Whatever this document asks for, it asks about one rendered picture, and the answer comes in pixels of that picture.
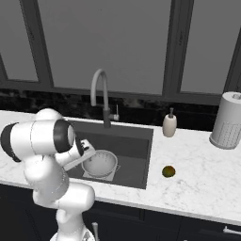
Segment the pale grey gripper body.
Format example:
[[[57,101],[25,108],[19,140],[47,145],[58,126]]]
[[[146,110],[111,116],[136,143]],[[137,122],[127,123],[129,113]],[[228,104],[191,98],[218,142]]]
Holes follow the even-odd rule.
[[[85,151],[84,154],[80,158],[75,159],[71,163],[65,165],[64,169],[66,171],[68,171],[68,170],[78,166],[79,164],[83,163],[84,161],[90,159],[95,153],[96,153],[96,151],[92,150],[92,149]]]

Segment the white colander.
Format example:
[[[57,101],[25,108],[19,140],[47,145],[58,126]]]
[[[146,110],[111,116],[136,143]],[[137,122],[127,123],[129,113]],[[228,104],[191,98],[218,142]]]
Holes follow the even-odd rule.
[[[82,164],[85,178],[112,182],[120,169],[117,156],[109,151],[98,150],[91,158]]]

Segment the dark grey sink basin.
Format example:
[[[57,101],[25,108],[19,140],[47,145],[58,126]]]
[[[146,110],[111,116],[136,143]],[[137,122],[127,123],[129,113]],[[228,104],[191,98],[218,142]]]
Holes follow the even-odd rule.
[[[80,139],[87,139],[96,150],[106,150],[118,157],[119,169],[106,178],[92,178],[81,165],[67,171],[70,178],[145,189],[149,171],[153,129],[71,120]]]

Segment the grey curved sink faucet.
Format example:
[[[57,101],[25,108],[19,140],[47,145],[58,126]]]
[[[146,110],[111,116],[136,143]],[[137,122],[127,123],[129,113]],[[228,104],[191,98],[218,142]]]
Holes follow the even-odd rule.
[[[93,75],[91,81],[91,88],[90,88],[90,104],[92,106],[97,105],[96,101],[96,88],[98,80],[101,79],[103,83],[103,98],[104,98],[104,107],[103,107],[103,119],[104,119],[104,128],[111,127],[111,121],[118,121],[120,119],[119,113],[111,114],[109,108],[109,101],[108,101],[108,88],[107,88],[107,75],[103,69],[99,69]]]

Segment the green yellow mango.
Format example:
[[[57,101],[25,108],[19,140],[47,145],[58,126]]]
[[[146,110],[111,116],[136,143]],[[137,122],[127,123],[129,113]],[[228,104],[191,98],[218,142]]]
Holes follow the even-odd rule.
[[[166,178],[172,177],[174,176],[176,173],[176,170],[173,166],[165,166],[162,169],[162,175]]]

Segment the dark base cupboards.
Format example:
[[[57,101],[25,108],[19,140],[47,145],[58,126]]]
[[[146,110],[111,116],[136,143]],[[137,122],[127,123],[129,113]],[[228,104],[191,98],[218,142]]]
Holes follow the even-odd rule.
[[[32,200],[28,188],[0,184],[0,215],[19,228],[21,241],[50,241],[57,230],[56,211]],[[241,241],[241,226],[235,234],[225,233],[226,223],[183,217],[118,204],[96,201],[83,214],[88,228],[96,222],[100,241]]]

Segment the cream soap dispenser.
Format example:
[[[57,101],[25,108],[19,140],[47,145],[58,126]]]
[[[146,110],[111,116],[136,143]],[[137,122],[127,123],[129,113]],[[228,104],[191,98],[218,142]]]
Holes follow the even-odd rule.
[[[163,135],[165,137],[173,137],[177,128],[177,118],[173,114],[174,108],[169,109],[169,113],[165,116],[163,121]]]

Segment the dark framed window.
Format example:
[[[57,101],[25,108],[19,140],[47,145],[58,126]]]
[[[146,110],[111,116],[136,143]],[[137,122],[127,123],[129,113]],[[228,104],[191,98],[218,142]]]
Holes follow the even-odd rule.
[[[239,38],[241,0],[0,0],[0,88],[217,105]]]

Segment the white paper towel roll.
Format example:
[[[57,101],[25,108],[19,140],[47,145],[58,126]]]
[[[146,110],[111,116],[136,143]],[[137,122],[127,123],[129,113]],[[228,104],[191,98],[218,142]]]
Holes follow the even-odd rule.
[[[210,142],[223,150],[233,150],[241,140],[241,93],[222,94]]]

